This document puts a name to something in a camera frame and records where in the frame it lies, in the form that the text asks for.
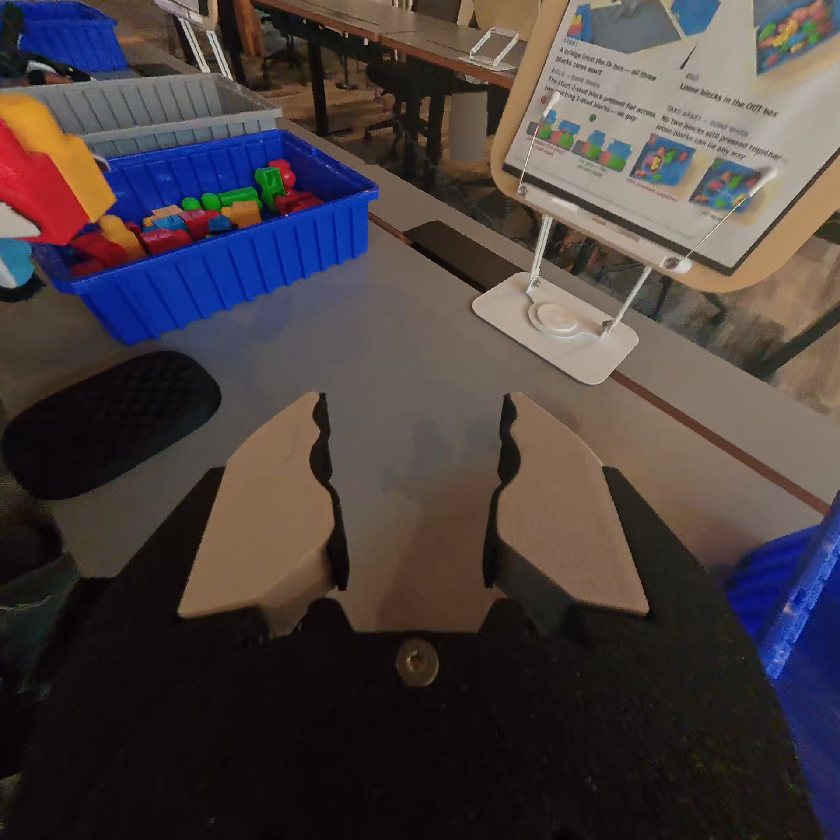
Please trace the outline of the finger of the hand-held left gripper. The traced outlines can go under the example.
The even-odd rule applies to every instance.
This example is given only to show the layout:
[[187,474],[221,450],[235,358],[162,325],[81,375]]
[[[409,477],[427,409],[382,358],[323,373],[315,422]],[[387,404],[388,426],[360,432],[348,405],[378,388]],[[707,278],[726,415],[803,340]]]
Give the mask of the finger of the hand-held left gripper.
[[23,302],[41,291],[29,239],[39,228],[1,202],[1,302]]

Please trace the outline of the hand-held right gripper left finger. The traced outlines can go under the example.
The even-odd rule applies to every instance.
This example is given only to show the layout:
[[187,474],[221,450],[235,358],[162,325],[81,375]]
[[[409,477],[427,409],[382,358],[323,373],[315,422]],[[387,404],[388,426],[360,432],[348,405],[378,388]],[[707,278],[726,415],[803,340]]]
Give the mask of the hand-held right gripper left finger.
[[228,458],[178,616],[256,609],[285,635],[310,604],[349,582],[340,498],[332,485],[327,396],[308,392]]

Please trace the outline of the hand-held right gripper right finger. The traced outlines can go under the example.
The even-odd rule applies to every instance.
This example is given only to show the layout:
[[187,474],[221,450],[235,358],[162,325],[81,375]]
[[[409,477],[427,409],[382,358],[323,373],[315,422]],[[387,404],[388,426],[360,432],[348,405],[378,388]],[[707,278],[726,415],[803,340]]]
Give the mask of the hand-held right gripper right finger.
[[646,618],[650,606],[603,462],[521,392],[502,399],[485,586],[556,634],[574,607]]

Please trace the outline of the red mega block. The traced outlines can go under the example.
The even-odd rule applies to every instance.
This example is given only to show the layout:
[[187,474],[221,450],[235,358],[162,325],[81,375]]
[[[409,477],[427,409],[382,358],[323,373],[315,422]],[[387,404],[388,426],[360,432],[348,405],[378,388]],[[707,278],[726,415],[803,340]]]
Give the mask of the red mega block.
[[1,121],[1,202],[40,230],[30,243],[67,245],[88,225],[88,215],[43,153],[27,152]]

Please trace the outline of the red and yellow block assembly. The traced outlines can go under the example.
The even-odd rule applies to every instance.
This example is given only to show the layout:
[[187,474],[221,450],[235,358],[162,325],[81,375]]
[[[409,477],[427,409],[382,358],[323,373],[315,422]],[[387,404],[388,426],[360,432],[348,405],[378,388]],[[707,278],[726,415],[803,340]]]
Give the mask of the red and yellow block assembly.
[[107,214],[117,199],[98,159],[80,137],[60,127],[42,101],[20,92],[4,93],[1,117],[27,152],[44,153],[52,160],[90,223]]

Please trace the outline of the pile of colourful mega blocks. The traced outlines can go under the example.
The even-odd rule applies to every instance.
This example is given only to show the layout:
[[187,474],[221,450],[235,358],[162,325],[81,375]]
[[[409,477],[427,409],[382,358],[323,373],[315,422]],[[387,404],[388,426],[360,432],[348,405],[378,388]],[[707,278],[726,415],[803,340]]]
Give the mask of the pile of colourful mega blocks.
[[252,185],[185,196],[139,223],[105,214],[61,246],[60,256],[73,277],[83,278],[321,205],[319,195],[298,188],[289,161],[275,159],[254,171]]

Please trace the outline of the blue ribbed plastic bin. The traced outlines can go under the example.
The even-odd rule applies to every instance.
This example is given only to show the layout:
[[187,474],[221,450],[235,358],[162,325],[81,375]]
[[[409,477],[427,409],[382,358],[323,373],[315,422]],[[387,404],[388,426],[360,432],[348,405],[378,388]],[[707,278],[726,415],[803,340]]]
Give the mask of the blue ribbed plastic bin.
[[112,157],[112,212],[140,224],[179,199],[257,187],[255,172],[278,159],[320,205],[85,276],[74,274],[83,257],[69,246],[34,244],[34,261],[114,339],[133,345],[362,256],[378,185],[285,130]]

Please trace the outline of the black oval textured pad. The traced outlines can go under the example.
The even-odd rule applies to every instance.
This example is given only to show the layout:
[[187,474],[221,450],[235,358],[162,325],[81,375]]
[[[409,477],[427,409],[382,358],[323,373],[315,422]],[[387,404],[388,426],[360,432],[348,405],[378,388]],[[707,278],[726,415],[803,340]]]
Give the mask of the black oval textured pad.
[[18,414],[2,435],[17,483],[42,501],[96,490],[206,424],[222,403],[215,379],[159,350],[101,371]]

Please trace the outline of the small blue plastic bin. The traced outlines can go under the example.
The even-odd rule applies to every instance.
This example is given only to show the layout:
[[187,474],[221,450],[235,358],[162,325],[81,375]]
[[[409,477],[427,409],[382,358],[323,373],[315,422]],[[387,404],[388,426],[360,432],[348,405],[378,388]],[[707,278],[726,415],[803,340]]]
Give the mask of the small blue plastic bin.
[[81,2],[1,2],[2,52],[97,75],[129,68],[117,21]]

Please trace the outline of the grey ribbed plastic bin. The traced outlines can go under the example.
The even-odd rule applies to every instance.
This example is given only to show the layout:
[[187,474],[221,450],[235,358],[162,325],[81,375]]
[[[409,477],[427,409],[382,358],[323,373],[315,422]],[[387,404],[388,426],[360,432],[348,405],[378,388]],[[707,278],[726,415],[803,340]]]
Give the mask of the grey ribbed plastic bin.
[[42,102],[89,150],[112,157],[274,130],[282,110],[214,73],[2,87]]

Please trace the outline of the large blue plastic tote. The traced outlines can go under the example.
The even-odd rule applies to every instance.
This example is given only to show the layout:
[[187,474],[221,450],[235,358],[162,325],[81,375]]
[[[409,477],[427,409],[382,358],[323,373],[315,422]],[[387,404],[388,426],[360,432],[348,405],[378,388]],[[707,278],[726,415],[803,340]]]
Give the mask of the large blue plastic tote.
[[839,496],[817,525],[744,555],[726,582],[790,725],[812,808],[839,838]]

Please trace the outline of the small book stand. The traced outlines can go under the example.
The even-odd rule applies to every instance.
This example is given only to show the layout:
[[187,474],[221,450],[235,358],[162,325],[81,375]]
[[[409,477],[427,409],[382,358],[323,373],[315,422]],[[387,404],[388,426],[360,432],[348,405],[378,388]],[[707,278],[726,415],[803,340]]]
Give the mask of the small book stand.
[[153,4],[174,19],[175,31],[180,37],[182,53],[186,60],[192,60],[194,66],[202,73],[211,72],[196,35],[196,32],[200,32],[206,38],[220,74],[228,80],[235,79],[217,32],[217,1],[153,1]]

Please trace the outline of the white cylindrical waste bin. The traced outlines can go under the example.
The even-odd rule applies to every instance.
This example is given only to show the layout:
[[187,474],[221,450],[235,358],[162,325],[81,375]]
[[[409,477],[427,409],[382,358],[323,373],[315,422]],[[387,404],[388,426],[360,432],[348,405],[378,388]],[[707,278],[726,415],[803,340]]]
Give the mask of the white cylindrical waste bin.
[[450,99],[448,153],[453,163],[482,161],[487,141],[487,90],[462,91]]

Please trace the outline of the black office chair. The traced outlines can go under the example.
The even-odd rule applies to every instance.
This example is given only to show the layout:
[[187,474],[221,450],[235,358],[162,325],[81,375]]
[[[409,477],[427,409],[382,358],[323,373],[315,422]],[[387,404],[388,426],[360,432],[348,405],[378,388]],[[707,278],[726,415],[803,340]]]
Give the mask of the black office chair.
[[374,88],[393,98],[390,118],[364,129],[364,141],[370,142],[377,130],[392,129],[393,147],[405,141],[403,179],[417,177],[417,141],[426,139],[424,183],[434,182],[443,149],[443,123],[446,98],[451,95],[455,73],[441,66],[409,56],[405,60],[379,59],[367,65],[365,74]]

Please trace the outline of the brown long table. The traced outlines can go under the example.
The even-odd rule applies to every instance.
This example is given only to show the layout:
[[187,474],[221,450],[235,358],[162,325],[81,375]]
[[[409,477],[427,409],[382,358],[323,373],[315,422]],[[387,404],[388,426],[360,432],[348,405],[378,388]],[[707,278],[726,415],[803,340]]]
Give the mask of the brown long table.
[[390,2],[266,1],[253,2],[282,31],[337,56],[358,61],[396,54],[474,77],[498,88],[510,89],[522,62],[527,41],[510,53],[516,69],[495,72],[459,60],[485,30],[451,23]]

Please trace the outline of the clear acrylic stand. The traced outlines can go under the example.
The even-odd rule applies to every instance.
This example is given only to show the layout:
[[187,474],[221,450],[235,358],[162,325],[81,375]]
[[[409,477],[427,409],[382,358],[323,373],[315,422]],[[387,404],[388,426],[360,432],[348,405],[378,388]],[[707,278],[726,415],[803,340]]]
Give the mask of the clear acrylic stand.
[[458,60],[495,72],[514,71],[516,67],[508,58],[520,42],[517,30],[492,27],[482,34],[469,53],[460,56]]

